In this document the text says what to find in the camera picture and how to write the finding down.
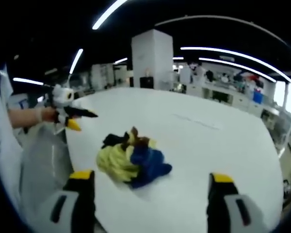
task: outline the human hand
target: human hand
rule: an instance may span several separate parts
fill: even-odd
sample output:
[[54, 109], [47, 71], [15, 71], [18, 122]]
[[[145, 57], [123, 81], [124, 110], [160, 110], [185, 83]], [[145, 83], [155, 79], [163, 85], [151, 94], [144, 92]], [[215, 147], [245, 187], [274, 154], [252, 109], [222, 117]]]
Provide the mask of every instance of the human hand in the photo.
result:
[[56, 109], [52, 107], [46, 107], [42, 109], [42, 120], [46, 122], [54, 122], [57, 117]]

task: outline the fluorescent light strip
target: fluorescent light strip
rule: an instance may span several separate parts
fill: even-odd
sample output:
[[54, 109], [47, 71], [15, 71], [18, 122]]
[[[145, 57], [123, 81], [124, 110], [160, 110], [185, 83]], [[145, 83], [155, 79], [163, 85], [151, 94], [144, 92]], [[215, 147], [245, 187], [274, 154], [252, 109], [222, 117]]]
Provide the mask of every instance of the fluorescent light strip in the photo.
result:
[[239, 52], [233, 52], [233, 51], [229, 51], [229, 50], [222, 50], [222, 49], [216, 49], [216, 48], [207, 48], [207, 47], [182, 47], [181, 50], [207, 50], [207, 51], [215, 51], [215, 52], [224, 52], [224, 53], [229, 53], [229, 54], [233, 54], [236, 56], [244, 57], [244, 58], [250, 59], [252, 61], [258, 62], [261, 65], [268, 67], [269, 69], [272, 69], [273, 71], [280, 74], [282, 77], [284, 77], [287, 81], [289, 81], [291, 83], [291, 79], [287, 75], [285, 75], [283, 72], [281, 72], [279, 69], [271, 66], [270, 64], [267, 64], [264, 61], [261, 61], [260, 59], [257, 59], [257, 58], [239, 53]]
[[36, 84], [36, 85], [43, 85], [44, 83], [42, 82], [37, 82], [29, 79], [21, 79], [21, 78], [13, 78], [13, 81], [15, 82], [22, 82], [22, 83], [31, 83], [31, 84]]
[[117, 0], [115, 3], [113, 3], [103, 14], [102, 16], [96, 21], [96, 23], [93, 25], [92, 29], [97, 30], [104, 21], [114, 12], [116, 11], [121, 5], [123, 5], [128, 0]]
[[83, 49], [79, 49], [79, 51], [77, 52], [77, 55], [76, 57], [74, 58], [74, 61], [72, 63], [72, 66], [71, 66], [71, 69], [70, 69], [70, 72], [69, 74], [72, 74], [73, 71], [74, 71], [74, 68], [76, 67], [77, 63], [78, 63], [78, 60], [79, 58], [81, 57], [81, 54], [83, 53]]
[[50, 70], [46, 71], [46, 72], [44, 73], [44, 75], [49, 75], [49, 74], [54, 73], [54, 72], [56, 72], [56, 71], [57, 71], [56, 68], [54, 68], [54, 69], [50, 69]]
[[256, 74], [258, 74], [258, 75], [260, 75], [260, 76], [262, 76], [262, 77], [264, 77], [264, 78], [266, 78], [266, 79], [268, 79], [268, 80], [270, 80], [270, 81], [272, 81], [274, 83], [276, 82], [275, 79], [271, 78], [270, 76], [267, 76], [266, 74], [263, 74], [263, 73], [255, 70], [255, 69], [252, 69], [252, 68], [249, 68], [249, 67], [245, 67], [245, 66], [242, 66], [242, 65], [239, 65], [239, 64], [236, 64], [236, 63], [226, 62], [226, 61], [221, 61], [221, 60], [216, 60], [216, 59], [210, 59], [210, 58], [203, 58], [203, 57], [199, 58], [199, 60], [208, 61], [208, 62], [218, 62], [218, 63], [222, 63], [222, 64], [231, 65], [231, 66], [234, 66], [234, 67], [239, 67], [239, 68], [246, 69], [246, 70], [249, 70], [251, 72], [254, 72], [254, 73], [256, 73]]
[[123, 58], [121, 60], [116, 61], [114, 64], [119, 64], [119, 63], [127, 61], [127, 60], [128, 60], [128, 58], [126, 57], [126, 58]]

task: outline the human arm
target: human arm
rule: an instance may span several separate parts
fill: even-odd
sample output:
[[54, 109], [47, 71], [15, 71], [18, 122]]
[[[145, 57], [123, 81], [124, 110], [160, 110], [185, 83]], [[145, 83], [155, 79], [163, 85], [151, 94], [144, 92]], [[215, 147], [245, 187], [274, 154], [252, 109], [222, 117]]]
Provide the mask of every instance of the human arm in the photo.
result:
[[54, 122], [56, 110], [51, 107], [37, 109], [10, 109], [8, 110], [9, 119], [14, 129], [32, 127], [40, 123], [40, 119], [46, 122]]

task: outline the white pillar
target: white pillar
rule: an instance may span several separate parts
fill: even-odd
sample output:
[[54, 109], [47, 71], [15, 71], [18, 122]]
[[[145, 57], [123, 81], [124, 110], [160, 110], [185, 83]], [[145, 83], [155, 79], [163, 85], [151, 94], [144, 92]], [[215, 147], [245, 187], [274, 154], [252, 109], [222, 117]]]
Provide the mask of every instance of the white pillar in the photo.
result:
[[103, 83], [103, 78], [100, 72], [100, 65], [92, 65], [90, 81], [94, 90], [102, 90], [106, 83]]
[[108, 83], [114, 85], [113, 64], [107, 64], [107, 80]]
[[282, 108], [283, 108], [283, 109], [286, 109], [287, 97], [288, 97], [288, 84], [286, 83], [286, 88], [285, 88], [285, 97], [284, 97], [284, 99], [283, 99], [283, 105], [282, 105]]
[[154, 77], [154, 89], [160, 89], [161, 82], [170, 80], [173, 71], [173, 38], [157, 30], [150, 30], [132, 38], [132, 66], [134, 86], [140, 87], [140, 78]]

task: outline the white tabletop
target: white tabletop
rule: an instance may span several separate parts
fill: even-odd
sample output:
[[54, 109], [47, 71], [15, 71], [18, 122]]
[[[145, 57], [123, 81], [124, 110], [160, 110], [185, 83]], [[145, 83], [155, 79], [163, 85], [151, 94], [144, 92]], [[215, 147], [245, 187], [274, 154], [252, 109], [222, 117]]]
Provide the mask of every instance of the white tabletop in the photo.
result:
[[[261, 209], [271, 229], [283, 201], [279, 159], [261, 119], [238, 109], [184, 94], [117, 88], [80, 98], [99, 118], [78, 119], [67, 130], [75, 170], [96, 171], [96, 217], [108, 233], [206, 233], [211, 172], [230, 175]], [[96, 166], [103, 139], [135, 126], [157, 140], [171, 173], [144, 188], [115, 184]]]

